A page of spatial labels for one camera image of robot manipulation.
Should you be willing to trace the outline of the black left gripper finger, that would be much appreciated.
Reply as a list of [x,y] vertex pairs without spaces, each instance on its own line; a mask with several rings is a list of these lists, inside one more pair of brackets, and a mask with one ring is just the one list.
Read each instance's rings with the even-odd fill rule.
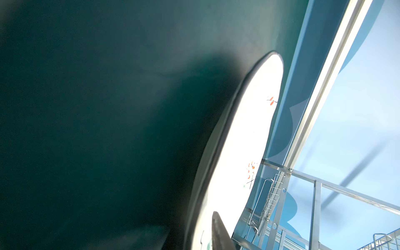
[[211,221],[211,240],[213,250],[236,250],[234,243],[217,211]]

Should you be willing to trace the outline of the white plate floral sprigs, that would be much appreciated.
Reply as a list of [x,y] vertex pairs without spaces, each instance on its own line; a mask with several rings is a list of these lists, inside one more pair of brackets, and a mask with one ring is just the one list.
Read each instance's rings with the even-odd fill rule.
[[213,215],[232,235],[246,207],[279,104],[282,56],[258,60],[228,101],[202,153],[185,222],[185,250],[213,249]]

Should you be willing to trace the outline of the aluminium frame left post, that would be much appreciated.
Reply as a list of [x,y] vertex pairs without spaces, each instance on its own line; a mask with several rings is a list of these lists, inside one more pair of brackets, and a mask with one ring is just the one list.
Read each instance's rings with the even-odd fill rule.
[[307,26],[288,77],[288,103],[297,100],[283,165],[292,171],[357,37],[372,1],[311,1]]

